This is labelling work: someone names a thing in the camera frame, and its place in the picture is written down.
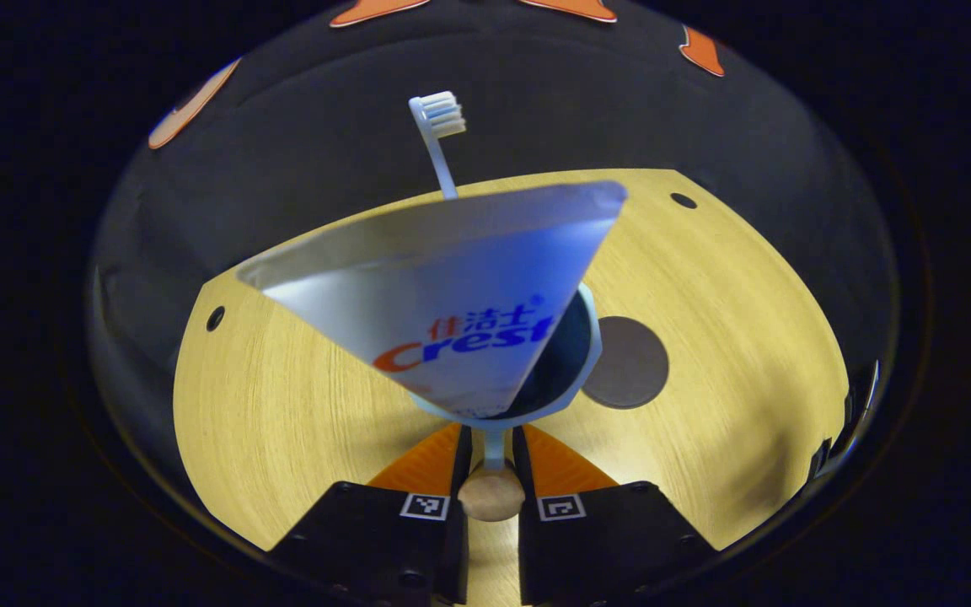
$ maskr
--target black background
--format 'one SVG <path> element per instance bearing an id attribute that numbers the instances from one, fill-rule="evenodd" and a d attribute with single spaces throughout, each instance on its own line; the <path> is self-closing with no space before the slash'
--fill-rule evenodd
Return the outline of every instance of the black background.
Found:
<path id="1" fill-rule="evenodd" d="M 971 5 L 664 8 L 813 106 L 862 116 L 916 202 L 936 290 L 925 388 L 882 460 L 797 543 L 690 603 L 971 604 Z M 206 74 L 315 10 L 0 4 L 0 604 L 302 603 L 159 522 L 145 506 L 158 489 L 120 481 L 137 470 L 120 445 L 89 439 L 107 427 L 85 415 L 93 385 L 78 361 L 85 258 L 143 134 Z"/>

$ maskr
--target orange sticker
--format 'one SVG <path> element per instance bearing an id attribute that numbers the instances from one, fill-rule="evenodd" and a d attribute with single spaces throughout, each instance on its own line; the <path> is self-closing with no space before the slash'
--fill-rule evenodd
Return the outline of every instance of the orange sticker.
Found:
<path id="1" fill-rule="evenodd" d="M 679 49 L 687 61 L 713 73 L 714 76 L 725 76 L 725 68 L 717 60 L 717 46 L 714 46 L 712 38 L 692 30 L 689 26 L 684 26 L 684 37 L 684 43 Z"/>
<path id="2" fill-rule="evenodd" d="M 174 139 L 174 135 L 181 133 L 182 128 L 185 128 L 186 124 L 189 124 L 194 116 L 201 113 L 201 109 L 204 109 L 208 101 L 212 99 L 212 96 L 216 95 L 216 92 L 227 83 L 228 78 L 231 78 L 231 73 L 234 69 L 239 66 L 239 62 L 242 61 L 242 57 L 235 59 L 231 65 L 224 67 L 224 69 L 219 70 L 208 79 L 207 82 L 201 85 L 201 88 L 197 90 L 196 93 L 190 97 L 190 100 L 186 101 L 181 107 L 174 108 L 170 111 L 170 114 L 166 115 L 164 119 L 159 121 L 159 124 L 153 128 L 151 133 L 149 133 L 149 148 L 150 149 L 160 149 L 162 146 L 166 146 L 167 143 Z"/>
<path id="3" fill-rule="evenodd" d="M 346 27 L 363 20 L 420 7 L 429 0 L 358 0 L 350 11 L 344 11 L 328 23 L 331 27 Z"/>
<path id="4" fill-rule="evenodd" d="M 552 8 L 555 11 L 563 11 L 587 19 L 594 19 L 596 22 L 616 23 L 617 15 L 602 4 L 602 0 L 519 0 L 523 4 L 532 7 Z"/>

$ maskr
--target toothbrush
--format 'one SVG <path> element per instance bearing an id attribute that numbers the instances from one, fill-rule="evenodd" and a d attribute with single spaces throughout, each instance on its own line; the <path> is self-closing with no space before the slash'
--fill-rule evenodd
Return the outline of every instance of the toothbrush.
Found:
<path id="1" fill-rule="evenodd" d="M 452 174 L 448 172 L 448 163 L 444 162 L 444 153 L 440 150 L 440 138 L 467 130 L 467 121 L 463 120 L 461 111 L 463 106 L 455 103 L 455 95 L 451 91 L 411 97 L 407 104 L 419 127 L 421 140 L 429 150 L 429 158 L 432 160 L 432 168 L 437 172 L 444 200 L 459 197 L 455 193 Z"/>

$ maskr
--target white toothpaste tube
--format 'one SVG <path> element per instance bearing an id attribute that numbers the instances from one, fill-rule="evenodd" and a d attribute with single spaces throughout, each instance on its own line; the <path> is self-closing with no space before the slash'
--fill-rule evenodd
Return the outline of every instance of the white toothpaste tube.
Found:
<path id="1" fill-rule="evenodd" d="M 236 277 L 423 399 L 492 417 L 626 197 L 596 181 L 404 208 L 251 258 Z"/>

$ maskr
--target wooden surface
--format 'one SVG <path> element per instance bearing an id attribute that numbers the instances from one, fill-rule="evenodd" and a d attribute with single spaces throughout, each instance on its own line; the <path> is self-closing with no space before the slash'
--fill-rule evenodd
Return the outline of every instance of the wooden surface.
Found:
<path id="1" fill-rule="evenodd" d="M 836 438 L 845 365 L 785 259 L 674 170 L 529 175 L 459 193 L 606 178 L 630 197 L 585 282 L 598 316 L 630 316 L 662 338 L 669 380 L 636 410 L 581 393 L 536 426 L 620 483 L 658 484 L 723 549 L 792 497 L 820 443 Z M 672 192 L 698 207 L 681 207 Z M 438 200 L 434 192 L 356 218 Z M 205 285 L 185 328 L 174 430 L 208 510 L 267 550 L 331 483 L 365 483 L 444 422 L 233 271 Z M 227 312 L 209 333 L 218 306 Z M 470 522 L 469 604 L 519 604 L 517 521 Z"/>

